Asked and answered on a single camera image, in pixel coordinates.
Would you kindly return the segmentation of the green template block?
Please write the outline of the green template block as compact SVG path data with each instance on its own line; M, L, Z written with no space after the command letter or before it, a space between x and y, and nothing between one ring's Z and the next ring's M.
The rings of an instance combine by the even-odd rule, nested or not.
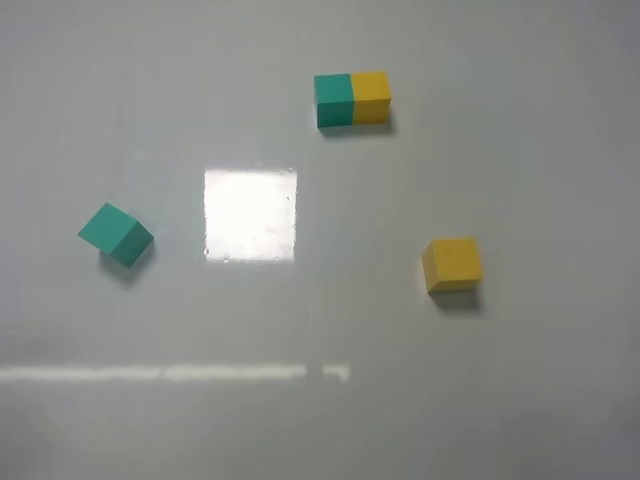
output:
M314 99L319 129L353 124L355 99L350 74L316 75Z

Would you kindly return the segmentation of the yellow template block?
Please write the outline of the yellow template block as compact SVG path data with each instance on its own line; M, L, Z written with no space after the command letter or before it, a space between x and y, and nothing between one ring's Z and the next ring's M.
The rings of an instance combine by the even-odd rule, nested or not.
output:
M384 71L351 74L354 96L353 123L382 124L390 114L392 93Z

